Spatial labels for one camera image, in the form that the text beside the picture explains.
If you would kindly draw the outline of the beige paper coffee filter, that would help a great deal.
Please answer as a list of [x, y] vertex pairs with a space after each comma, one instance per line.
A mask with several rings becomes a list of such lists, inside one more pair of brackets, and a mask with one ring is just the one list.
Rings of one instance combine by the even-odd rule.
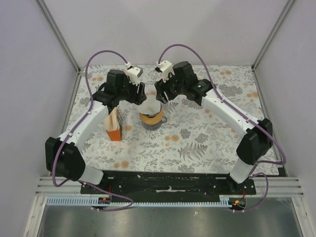
[[146, 100], [138, 106], [138, 112], [153, 117], [161, 111], [161, 103], [155, 93], [146, 93]]

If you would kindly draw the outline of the coffee filter paper box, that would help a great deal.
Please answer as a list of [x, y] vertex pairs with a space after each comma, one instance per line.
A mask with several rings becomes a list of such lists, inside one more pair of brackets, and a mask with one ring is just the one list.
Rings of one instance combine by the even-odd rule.
[[104, 119], [104, 129], [111, 141], [122, 140], [122, 117], [117, 107]]

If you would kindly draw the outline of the wooden dripper ring holder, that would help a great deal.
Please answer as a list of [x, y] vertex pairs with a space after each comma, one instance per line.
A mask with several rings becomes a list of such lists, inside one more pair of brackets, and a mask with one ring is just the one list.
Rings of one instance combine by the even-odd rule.
[[139, 113], [140, 120], [147, 125], [155, 125], [162, 121], [163, 111], [161, 110], [154, 116], [147, 116], [146, 114]]

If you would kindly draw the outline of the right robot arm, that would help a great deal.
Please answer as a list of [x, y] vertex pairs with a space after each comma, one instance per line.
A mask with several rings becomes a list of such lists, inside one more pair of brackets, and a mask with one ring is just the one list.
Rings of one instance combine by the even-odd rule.
[[227, 191], [238, 194], [244, 188], [244, 181], [252, 172], [258, 159], [272, 147], [272, 123], [267, 119], [258, 120], [247, 115], [220, 94], [208, 79], [198, 79], [192, 65], [183, 61], [173, 65], [169, 61], [157, 64], [156, 71], [162, 78], [155, 83], [156, 99], [162, 103], [174, 100], [178, 95], [185, 95], [227, 123], [241, 138], [237, 147], [238, 159], [230, 171], [226, 182]]

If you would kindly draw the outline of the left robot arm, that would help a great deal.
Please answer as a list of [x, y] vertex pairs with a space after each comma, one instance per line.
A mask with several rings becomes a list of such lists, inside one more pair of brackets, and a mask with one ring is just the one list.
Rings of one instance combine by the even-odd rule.
[[57, 138], [49, 137], [45, 142], [45, 160], [48, 171], [72, 181], [92, 183], [98, 194], [109, 188], [103, 171], [87, 165], [81, 155], [84, 143], [93, 130], [117, 107], [120, 101], [140, 105], [146, 100], [145, 85], [139, 77], [143, 70], [131, 66], [126, 71], [110, 70], [106, 81], [92, 95], [76, 122]]

